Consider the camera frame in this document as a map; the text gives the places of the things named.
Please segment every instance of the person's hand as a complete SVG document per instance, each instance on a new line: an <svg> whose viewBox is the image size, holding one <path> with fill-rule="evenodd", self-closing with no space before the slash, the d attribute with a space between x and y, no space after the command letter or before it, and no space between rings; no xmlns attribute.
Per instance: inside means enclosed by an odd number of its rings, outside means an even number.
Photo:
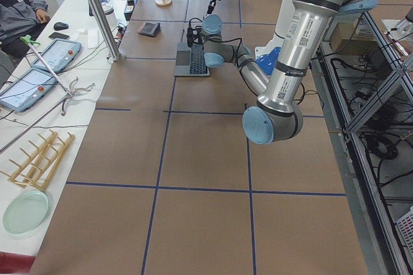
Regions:
<svg viewBox="0 0 413 275"><path fill-rule="evenodd" d="M36 17L40 23L47 23L50 20L50 16L43 9L36 10Z"/></svg>

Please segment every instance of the white desk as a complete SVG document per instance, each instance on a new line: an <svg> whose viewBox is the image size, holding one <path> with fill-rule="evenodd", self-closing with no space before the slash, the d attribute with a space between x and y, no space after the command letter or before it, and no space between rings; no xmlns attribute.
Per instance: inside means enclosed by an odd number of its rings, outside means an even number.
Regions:
<svg viewBox="0 0 413 275"><path fill-rule="evenodd" d="M125 17L123 15L123 10L125 8L125 1L121 0L111 0L110 2L116 11L116 19L113 16L108 18L110 27L113 29L116 27L117 22L125 23ZM88 49L87 47L87 35L78 34L77 30L84 28L86 30L91 28L98 28L96 20L94 17L88 15L88 3L87 0L65 0L61 5L59 10L56 12L52 20L46 26L43 33L40 35L39 41L41 46L36 47L38 51L42 51L44 48L50 44L51 40L48 38L53 30L53 24L58 21L63 21L69 24L69 29L61 31L64 34L71 36L71 39L77 40L82 43L83 47L79 55L75 58L74 62L70 65L75 65L85 56L93 51L93 49ZM104 48L106 45L103 43L97 51ZM93 59L87 61L85 64L70 70L68 72L62 73L59 77L63 83L68 87L69 83L73 81L76 77L79 81L76 87L87 87L91 83L95 83L92 91L85 93L81 96L76 96L71 99L66 105L67 113L66 116L61 116L61 109L58 107L53 110L49 115L47 115L42 121L40 121L37 126L42 127L54 127L54 126L76 126L76 125L87 125L89 124L90 118L95 109L96 100L100 96L103 85L105 84L106 77L109 73L111 64L108 62L108 49L103 49L100 51ZM34 56L29 56L30 61L34 60ZM14 76L21 76L29 69L28 62L24 59L16 68L13 73ZM47 111L54 103L59 101L65 92L59 86L56 85L48 93L45 94L44 98L38 101L31 109L23 113L13 113L10 114L7 119L15 119L18 122L31 124L36 120L41 114ZM9 110L0 107L0 117L3 117L9 113ZM0 120L0 147L7 144L10 140L14 138L18 133L20 133L25 126L7 121L5 119ZM46 230L52 218L55 206L59 200L62 189L64 187L66 178L72 168L72 164L75 160L77 151L82 142L83 136L86 132L86 127L74 127L74 128L53 128L59 135L66 139L67 132L75 135L74 142L70 146L66 156L62 160L56 175L54 176L52 182L50 183L46 194L50 202L50 212L44 222L40 224L38 228L31 232L27 232L24 235L14 236L7 233L4 230L3 224L0 224L0 251L4 252L14 252L19 254L36 255L41 242L45 236ZM33 151L32 146L28 143L28 140L32 140L34 143L37 141L40 143L40 139L37 133L42 134L47 137L49 135L48 129L44 128L33 128L29 130L22 138L15 142L6 151L0 154L0 170L11 174L15 171L16 166L9 162L9 159L14 159L15 161L22 162L24 155L19 150L20 147ZM14 185L6 180L6 176L0 174L0 216L3 218L3 214L10 204L10 202L16 198L22 189L17 185Z"/></svg>

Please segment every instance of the green plate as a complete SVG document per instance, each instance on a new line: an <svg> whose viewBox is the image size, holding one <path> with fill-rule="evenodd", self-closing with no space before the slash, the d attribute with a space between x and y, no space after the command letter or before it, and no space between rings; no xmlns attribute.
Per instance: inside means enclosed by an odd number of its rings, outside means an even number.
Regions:
<svg viewBox="0 0 413 275"><path fill-rule="evenodd" d="M3 226L11 234L21 234L38 227L48 213L49 201L45 193L26 191L7 207Z"/></svg>

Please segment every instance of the laptop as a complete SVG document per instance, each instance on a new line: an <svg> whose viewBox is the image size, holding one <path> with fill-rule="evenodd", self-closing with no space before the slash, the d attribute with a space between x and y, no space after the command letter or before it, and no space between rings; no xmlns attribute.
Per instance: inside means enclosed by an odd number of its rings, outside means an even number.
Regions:
<svg viewBox="0 0 413 275"><path fill-rule="evenodd" d="M176 50L175 76L177 77L208 77L208 67L205 65L202 45L178 43Z"/></svg>

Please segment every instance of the smartphone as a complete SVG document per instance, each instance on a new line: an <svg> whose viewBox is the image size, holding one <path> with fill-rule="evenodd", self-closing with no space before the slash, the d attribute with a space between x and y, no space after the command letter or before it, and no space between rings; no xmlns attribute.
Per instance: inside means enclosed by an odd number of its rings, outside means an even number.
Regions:
<svg viewBox="0 0 413 275"><path fill-rule="evenodd" d="M55 39L55 38L69 39L70 36L66 34L58 33L58 32L53 32L49 35L49 38L50 39Z"/></svg>

